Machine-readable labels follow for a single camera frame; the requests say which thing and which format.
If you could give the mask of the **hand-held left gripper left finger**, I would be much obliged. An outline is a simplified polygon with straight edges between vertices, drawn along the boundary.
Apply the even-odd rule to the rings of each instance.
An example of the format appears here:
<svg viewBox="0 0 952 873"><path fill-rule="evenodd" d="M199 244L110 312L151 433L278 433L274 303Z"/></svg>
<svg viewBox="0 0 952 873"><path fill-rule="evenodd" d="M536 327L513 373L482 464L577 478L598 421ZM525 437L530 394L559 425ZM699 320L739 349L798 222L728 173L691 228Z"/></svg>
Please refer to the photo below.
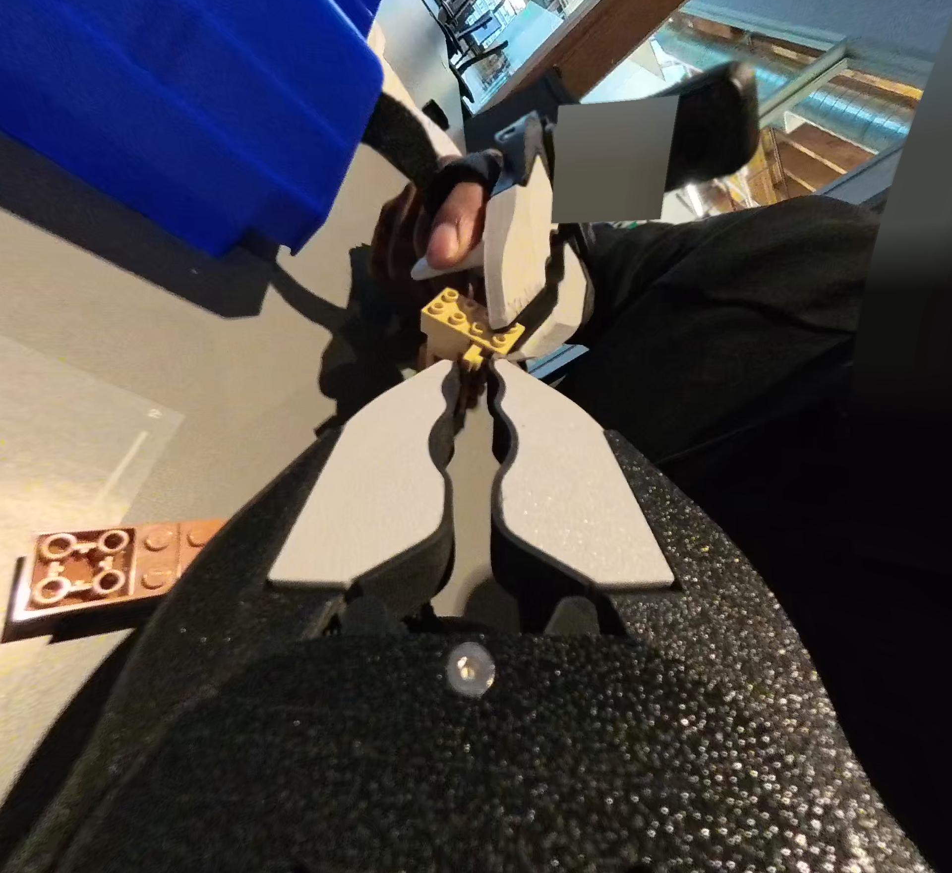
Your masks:
<svg viewBox="0 0 952 873"><path fill-rule="evenodd" d="M351 588L453 540L459 368L402 381L342 428L268 571L277 586Z"/></svg>

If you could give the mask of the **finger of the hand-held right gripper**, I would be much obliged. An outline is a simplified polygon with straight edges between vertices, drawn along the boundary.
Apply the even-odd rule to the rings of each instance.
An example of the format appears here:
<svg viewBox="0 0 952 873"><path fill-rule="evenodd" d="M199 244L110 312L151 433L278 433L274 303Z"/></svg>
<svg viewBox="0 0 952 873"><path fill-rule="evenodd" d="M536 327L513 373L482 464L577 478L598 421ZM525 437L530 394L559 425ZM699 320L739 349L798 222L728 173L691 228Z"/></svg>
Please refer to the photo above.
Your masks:
<svg viewBox="0 0 952 873"><path fill-rule="evenodd" d="M574 248L558 248L553 262L561 265L561 275L546 286L540 316L533 315L525 321L527 333L519 341L519 359L523 362L560 349L589 319L593 291L589 274Z"/></svg>
<svg viewBox="0 0 952 873"><path fill-rule="evenodd" d="M481 242L446 270L423 259L414 264L416 281L481 267L488 323L494 329L514 323L545 287L550 257L552 185L544 165L534 165L525 183L516 183L488 200Z"/></svg>

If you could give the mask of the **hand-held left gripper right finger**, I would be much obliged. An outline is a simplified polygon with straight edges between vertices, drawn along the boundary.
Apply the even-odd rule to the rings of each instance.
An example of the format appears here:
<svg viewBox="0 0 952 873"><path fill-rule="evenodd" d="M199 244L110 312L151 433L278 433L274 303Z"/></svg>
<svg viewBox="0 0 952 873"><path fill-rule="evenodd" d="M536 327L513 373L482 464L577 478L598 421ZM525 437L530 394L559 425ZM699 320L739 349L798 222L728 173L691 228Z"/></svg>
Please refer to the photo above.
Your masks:
<svg viewBox="0 0 952 873"><path fill-rule="evenodd" d="M576 403L495 361L494 412L508 448L492 526L538 567L601 592L670 589L675 576L605 431Z"/></svg>

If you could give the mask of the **brown and tan brick assembly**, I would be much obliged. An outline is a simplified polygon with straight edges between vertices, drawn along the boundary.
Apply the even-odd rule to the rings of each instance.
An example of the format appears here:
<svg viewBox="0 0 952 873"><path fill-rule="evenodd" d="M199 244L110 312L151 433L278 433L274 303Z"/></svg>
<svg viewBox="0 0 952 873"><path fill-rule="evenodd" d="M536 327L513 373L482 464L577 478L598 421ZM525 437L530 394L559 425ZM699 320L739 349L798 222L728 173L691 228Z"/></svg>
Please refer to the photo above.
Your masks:
<svg viewBox="0 0 952 873"><path fill-rule="evenodd" d="M421 309L420 328L424 367L446 360L468 373L510 355L526 332L519 323L494 330L486 308L454 288L442 290Z"/></svg>

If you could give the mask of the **brown wedge brick piece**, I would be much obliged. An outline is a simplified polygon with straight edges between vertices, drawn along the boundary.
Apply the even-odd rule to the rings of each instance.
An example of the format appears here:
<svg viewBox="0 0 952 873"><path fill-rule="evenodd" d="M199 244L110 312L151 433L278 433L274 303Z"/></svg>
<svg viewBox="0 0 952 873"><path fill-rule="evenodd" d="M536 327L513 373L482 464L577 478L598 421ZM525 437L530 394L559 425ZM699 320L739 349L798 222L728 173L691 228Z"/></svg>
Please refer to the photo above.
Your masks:
<svg viewBox="0 0 952 873"><path fill-rule="evenodd" d="M226 522L110 524L40 533L15 570L2 641L127 627L171 591Z"/></svg>

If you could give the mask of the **grey desk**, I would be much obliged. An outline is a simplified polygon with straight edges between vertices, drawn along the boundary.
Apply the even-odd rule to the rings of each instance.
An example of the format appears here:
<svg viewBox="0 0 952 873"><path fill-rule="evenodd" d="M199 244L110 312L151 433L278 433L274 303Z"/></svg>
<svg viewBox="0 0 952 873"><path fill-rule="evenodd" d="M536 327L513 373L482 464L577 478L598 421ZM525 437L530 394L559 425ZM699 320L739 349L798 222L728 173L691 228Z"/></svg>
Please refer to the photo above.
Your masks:
<svg viewBox="0 0 952 873"><path fill-rule="evenodd" d="M228 517L310 443L349 252L404 183L361 146L300 253L209 259L2 140L3 607L36 534Z"/></svg>

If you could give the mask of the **person's right hand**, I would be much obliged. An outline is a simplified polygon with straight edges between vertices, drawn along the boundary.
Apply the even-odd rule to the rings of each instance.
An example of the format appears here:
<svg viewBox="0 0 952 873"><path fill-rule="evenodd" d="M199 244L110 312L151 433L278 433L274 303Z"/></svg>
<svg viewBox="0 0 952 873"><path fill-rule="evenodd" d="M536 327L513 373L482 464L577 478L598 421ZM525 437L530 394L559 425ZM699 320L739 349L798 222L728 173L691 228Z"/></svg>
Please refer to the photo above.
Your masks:
<svg viewBox="0 0 952 873"><path fill-rule="evenodd" d="M482 238L488 191L461 182L429 215L418 190L407 185L382 207L367 268L376 287L398 307L418 310L448 287L466 290L464 273L447 273Z"/></svg>

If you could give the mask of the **wooden beam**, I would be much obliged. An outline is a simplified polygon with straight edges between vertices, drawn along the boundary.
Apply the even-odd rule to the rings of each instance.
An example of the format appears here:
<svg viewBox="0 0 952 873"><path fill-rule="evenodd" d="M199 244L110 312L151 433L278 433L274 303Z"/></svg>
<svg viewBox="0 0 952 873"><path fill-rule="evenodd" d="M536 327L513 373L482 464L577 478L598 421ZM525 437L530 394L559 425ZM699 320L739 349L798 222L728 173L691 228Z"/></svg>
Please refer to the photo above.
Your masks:
<svg viewBox="0 0 952 873"><path fill-rule="evenodd" d="M586 0L506 81L501 96L550 69L570 94L588 94L686 1Z"/></svg>

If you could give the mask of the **person's dark clothing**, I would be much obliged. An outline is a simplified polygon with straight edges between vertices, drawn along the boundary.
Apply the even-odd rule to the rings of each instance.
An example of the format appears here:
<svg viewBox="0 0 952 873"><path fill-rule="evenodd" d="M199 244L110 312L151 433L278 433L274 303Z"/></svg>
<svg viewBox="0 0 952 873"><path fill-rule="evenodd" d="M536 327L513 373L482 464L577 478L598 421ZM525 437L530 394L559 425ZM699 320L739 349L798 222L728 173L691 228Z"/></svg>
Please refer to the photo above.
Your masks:
<svg viewBox="0 0 952 873"><path fill-rule="evenodd" d="M878 229L875 213L829 197L593 229L587 352L558 391L776 591L853 555L852 372Z"/></svg>

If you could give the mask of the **blue plastic bin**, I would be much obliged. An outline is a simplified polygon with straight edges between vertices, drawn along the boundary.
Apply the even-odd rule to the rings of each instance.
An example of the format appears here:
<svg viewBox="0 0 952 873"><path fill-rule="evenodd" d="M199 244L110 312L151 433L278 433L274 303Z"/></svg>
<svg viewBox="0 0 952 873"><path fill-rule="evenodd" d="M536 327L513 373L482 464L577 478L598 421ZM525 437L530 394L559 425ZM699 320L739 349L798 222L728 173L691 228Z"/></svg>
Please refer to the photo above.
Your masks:
<svg viewBox="0 0 952 873"><path fill-rule="evenodd" d="M1 0L2 132L218 256L298 252L383 89L382 0Z"/></svg>

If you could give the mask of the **metal duct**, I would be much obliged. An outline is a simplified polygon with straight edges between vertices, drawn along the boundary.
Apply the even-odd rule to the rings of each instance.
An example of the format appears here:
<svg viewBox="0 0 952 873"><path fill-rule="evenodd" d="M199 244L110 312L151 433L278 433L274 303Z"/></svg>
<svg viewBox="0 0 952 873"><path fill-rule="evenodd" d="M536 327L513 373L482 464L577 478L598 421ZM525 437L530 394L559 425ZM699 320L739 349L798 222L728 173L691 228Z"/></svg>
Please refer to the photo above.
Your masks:
<svg viewBox="0 0 952 873"><path fill-rule="evenodd" d="M921 92L871 74L846 70L791 103L783 114L786 128L794 121L823 129L869 153L886 152L908 137Z"/></svg>

